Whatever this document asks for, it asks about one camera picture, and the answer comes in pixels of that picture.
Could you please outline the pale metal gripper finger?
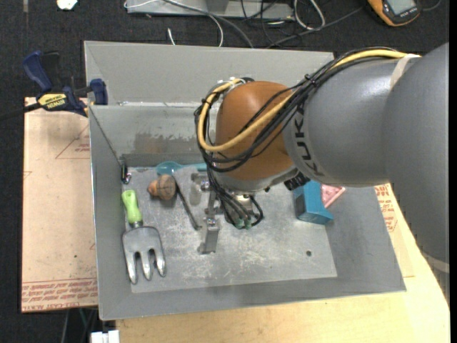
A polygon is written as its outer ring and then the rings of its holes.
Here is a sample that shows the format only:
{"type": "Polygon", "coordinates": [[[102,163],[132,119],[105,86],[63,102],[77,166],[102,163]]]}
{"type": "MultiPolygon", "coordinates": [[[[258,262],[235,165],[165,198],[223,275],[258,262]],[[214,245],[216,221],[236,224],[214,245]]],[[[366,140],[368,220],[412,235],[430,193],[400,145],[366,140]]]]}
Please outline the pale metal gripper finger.
{"type": "Polygon", "coordinates": [[[192,206],[201,203],[202,194],[210,189],[207,173],[198,172],[191,174],[190,203],[192,206]]]}
{"type": "Polygon", "coordinates": [[[198,247],[200,254],[211,254],[216,252],[219,238],[219,224],[216,219],[206,217],[203,241],[198,247]]]}

